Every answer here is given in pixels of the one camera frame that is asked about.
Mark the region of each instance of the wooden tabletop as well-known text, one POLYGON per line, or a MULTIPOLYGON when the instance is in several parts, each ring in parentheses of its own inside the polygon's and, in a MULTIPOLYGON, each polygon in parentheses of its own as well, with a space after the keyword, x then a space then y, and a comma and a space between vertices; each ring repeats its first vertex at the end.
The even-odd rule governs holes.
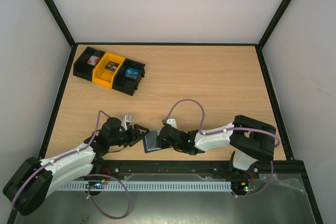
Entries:
MULTIPOLYGON (((74 61, 86 47, 78 46, 74 61)), ((204 130, 226 125, 239 114, 276 126, 255 47, 91 47, 145 63, 145 78, 134 95, 129 96, 75 77, 71 70, 46 157, 75 148, 88 138, 94 131, 99 110, 120 119, 131 114, 133 124, 155 130, 162 127, 162 119, 174 103, 183 98, 195 99, 204 107, 204 130)), ((196 104, 183 102, 172 116, 179 130, 191 131, 198 129, 202 113, 196 104)), ((102 116, 100 126, 105 121, 102 116)), ((229 160, 234 150, 234 147, 216 148, 196 156, 172 148, 145 153, 141 141, 121 152, 109 153, 104 159, 215 161, 229 160)), ((286 159, 282 146, 275 149, 274 159, 286 159)))

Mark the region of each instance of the black metal frame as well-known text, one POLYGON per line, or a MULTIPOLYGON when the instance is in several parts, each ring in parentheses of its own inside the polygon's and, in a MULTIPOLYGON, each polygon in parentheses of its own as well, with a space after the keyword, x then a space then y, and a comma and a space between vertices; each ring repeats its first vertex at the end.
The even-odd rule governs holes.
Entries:
MULTIPOLYGON (((75 43, 72 38, 64 20, 62 19, 55 3, 53 0, 44 0, 52 13, 55 21, 59 25, 61 31, 63 32, 66 40, 71 46, 72 50, 69 55, 68 63, 66 66, 66 70, 64 76, 61 81, 61 85, 58 90, 58 94, 56 97, 55 105, 53 111, 50 116, 50 120, 47 126, 46 134, 42 142, 42 146, 39 152, 39 158, 44 158, 46 154, 46 150, 50 141, 51 133, 54 128, 55 120, 57 117, 57 113, 61 104, 62 96, 66 87, 66 83, 70 74, 73 58, 75 56, 77 45, 171 45, 171 46, 254 46, 256 48, 258 60, 260 63, 260 67, 262 70, 262 75, 264 76, 265 85, 268 91, 270 103, 273 109, 273 113, 277 122, 279 134, 282 139, 282 145, 284 147, 286 161, 274 161, 274 169, 278 174, 300 174, 308 193, 308 198, 310 201, 310 205, 312 207, 312 211, 317 223, 323 223, 320 211, 318 209, 314 193, 312 191, 309 178, 306 172, 306 168, 303 164, 303 161, 294 160, 294 155, 289 143, 288 135, 285 129, 285 125, 283 123, 283 119, 281 116, 281 112, 279 110, 278 101, 274 92, 274 88, 271 82, 271 78, 265 63, 264 55, 262 53, 262 49, 266 44, 268 38, 271 33, 275 29, 276 25, 280 21, 282 15, 284 14, 286 8, 288 7, 291 0, 282 0, 280 6, 278 7, 276 13, 274 14, 270 24, 268 25, 264 35, 262 36, 259 44, 217 44, 217 43, 147 43, 147 42, 114 42, 114 43, 96 43, 96 42, 79 42, 75 43)), ((229 166, 229 161, 206 161, 206 162, 166 162, 166 161, 105 161, 106 166, 110 166, 111 170, 114 171, 113 168, 118 168, 118 172, 114 175, 116 177, 129 174, 129 170, 133 173, 162 173, 162 170, 166 170, 166 173, 196 173, 199 175, 211 175, 215 178, 219 178, 221 175, 218 170, 225 169, 229 166)), ((270 173, 270 163, 269 162, 257 162, 256 167, 259 170, 259 173, 270 173)), ((12 224, 15 222, 17 215, 17 211, 12 210, 10 213, 8 223, 12 224)))

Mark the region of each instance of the perforated metal strip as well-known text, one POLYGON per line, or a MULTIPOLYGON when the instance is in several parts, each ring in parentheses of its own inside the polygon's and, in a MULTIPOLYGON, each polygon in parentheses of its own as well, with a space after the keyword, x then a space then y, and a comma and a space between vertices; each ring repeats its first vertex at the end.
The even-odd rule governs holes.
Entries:
MULTIPOLYGON (((129 191, 231 191, 231 182, 124 182, 129 191)), ((88 188, 88 182, 73 181, 58 191, 83 191, 88 188)), ((118 182, 109 182, 98 186, 104 191, 124 191, 118 182)))

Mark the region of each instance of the light wood surface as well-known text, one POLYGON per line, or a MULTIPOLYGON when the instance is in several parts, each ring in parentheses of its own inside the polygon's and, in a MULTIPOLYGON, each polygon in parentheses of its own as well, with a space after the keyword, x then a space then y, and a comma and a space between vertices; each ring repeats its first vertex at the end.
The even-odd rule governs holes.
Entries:
MULTIPOLYGON (((205 109, 203 129, 232 122, 242 114, 276 126, 264 79, 254 47, 235 46, 120 46, 94 45, 146 64, 145 78, 134 96, 110 90, 70 73, 46 157, 75 148, 88 138, 96 125, 99 110, 122 118, 132 114, 132 123, 151 130, 162 127, 162 119, 172 105, 183 98, 200 102, 205 109)), ((86 45, 79 45, 75 60, 86 45)), ((178 129, 198 129, 202 117, 192 102, 174 110, 178 129)), ((102 116, 100 126, 106 121, 102 116)), ((118 160, 229 160, 233 147, 212 149, 190 156, 169 148, 145 153, 142 142, 104 159, 118 160)), ((285 160, 282 146, 275 160, 285 160)))

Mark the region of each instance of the white wall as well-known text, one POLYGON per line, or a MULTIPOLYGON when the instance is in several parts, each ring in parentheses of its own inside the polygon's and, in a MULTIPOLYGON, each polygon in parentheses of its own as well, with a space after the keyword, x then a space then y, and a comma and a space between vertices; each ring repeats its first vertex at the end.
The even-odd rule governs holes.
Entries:
MULTIPOLYGON (((0 188, 36 156, 70 47, 43 0, 0 0, 0 188)), ((0 193, 0 223, 10 213, 0 193)))
POLYGON ((264 48, 296 159, 336 219, 336 0, 293 0, 264 48))
POLYGON ((75 41, 258 43, 281 0, 54 0, 75 41))

